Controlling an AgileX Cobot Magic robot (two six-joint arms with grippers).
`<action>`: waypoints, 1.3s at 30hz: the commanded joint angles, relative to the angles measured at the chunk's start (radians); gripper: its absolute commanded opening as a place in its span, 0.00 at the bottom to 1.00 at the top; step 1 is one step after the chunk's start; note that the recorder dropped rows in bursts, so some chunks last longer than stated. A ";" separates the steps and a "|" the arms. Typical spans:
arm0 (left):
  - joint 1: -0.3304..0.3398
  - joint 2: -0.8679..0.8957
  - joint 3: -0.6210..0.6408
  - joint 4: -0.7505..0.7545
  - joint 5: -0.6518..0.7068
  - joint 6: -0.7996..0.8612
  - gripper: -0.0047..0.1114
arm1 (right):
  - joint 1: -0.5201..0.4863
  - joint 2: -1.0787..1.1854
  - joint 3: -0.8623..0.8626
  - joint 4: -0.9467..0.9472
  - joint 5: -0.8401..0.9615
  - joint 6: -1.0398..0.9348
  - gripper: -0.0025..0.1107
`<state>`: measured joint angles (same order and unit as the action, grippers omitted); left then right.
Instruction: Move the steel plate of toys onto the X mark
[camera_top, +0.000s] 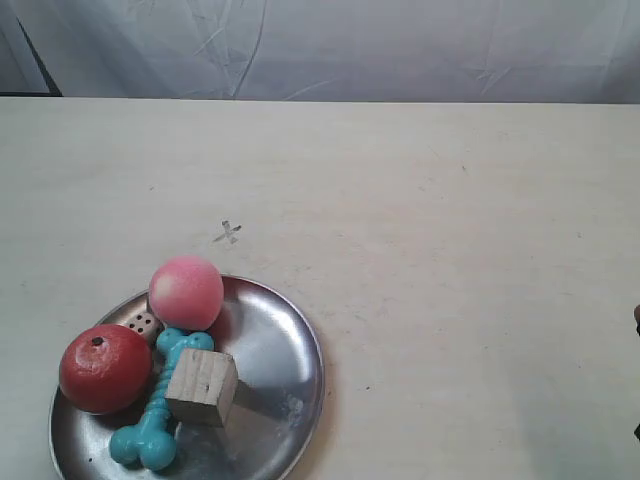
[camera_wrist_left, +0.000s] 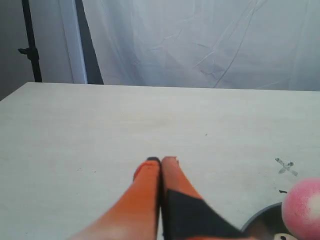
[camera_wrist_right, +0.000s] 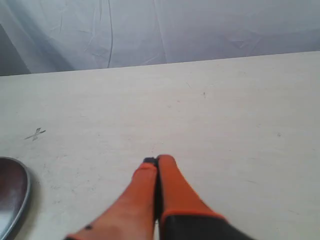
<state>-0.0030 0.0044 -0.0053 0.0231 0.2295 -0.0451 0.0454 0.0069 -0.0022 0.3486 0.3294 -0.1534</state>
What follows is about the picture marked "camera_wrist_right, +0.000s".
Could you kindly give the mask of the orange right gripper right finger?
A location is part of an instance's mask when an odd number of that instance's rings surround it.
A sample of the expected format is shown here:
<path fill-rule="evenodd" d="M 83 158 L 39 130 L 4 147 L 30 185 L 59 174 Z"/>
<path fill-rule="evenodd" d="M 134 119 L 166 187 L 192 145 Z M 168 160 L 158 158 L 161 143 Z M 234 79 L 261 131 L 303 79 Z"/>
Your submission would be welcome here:
<path fill-rule="evenodd" d="M 162 193 L 162 240 L 252 239 L 202 201 L 172 156 L 158 156 L 158 173 Z"/>

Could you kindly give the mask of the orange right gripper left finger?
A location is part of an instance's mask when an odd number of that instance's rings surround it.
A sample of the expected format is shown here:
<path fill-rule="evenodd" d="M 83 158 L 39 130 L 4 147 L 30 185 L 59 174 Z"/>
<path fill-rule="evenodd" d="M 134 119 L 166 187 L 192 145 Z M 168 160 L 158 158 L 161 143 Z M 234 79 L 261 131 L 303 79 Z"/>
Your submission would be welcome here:
<path fill-rule="evenodd" d="M 145 158 L 118 199 L 66 240 L 152 240 L 155 230 L 157 160 Z"/>

